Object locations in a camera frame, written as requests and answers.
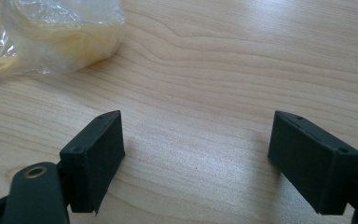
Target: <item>black plastic block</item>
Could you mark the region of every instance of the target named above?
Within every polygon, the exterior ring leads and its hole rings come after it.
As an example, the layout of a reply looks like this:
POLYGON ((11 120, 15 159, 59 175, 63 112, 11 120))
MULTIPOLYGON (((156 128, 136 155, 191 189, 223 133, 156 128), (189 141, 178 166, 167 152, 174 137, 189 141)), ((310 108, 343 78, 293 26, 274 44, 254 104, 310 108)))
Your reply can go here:
POLYGON ((98 212, 124 156, 120 111, 97 117, 63 148, 62 170, 75 191, 69 202, 73 212, 98 212))
POLYGON ((306 119, 277 111, 268 157, 317 213, 343 214, 358 150, 306 119))

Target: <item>black mount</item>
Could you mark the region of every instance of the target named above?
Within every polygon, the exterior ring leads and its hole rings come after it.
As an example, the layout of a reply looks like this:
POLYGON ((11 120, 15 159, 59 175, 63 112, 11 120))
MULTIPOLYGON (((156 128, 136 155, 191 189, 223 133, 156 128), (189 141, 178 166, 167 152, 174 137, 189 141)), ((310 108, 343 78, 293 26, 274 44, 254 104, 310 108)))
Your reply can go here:
POLYGON ((0 199, 0 223, 69 223, 68 204, 75 213, 98 213, 124 156, 120 111, 98 116, 63 148, 57 165, 40 162, 14 175, 0 199))
POLYGON ((358 224, 358 150, 300 116, 275 112, 268 157, 318 214, 358 224))

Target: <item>plastic bag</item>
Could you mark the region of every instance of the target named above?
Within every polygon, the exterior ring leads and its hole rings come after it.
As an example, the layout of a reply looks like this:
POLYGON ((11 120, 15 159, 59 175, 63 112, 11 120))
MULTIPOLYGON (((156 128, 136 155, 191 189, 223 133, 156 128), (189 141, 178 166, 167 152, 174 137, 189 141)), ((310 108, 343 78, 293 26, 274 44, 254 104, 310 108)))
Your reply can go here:
POLYGON ((0 75, 62 74, 106 59, 124 25, 119 0, 0 0, 0 75))

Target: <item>wood grain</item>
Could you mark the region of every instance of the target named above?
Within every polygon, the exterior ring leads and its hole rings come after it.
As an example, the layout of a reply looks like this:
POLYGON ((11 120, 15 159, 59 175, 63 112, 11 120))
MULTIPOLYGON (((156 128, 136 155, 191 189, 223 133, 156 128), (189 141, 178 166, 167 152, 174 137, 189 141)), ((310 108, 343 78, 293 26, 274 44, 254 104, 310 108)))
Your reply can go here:
POLYGON ((358 148, 358 1, 123 0, 112 58, 0 78, 0 197, 11 177, 120 109, 127 157, 100 214, 72 223, 350 223, 267 159, 275 110, 358 148))

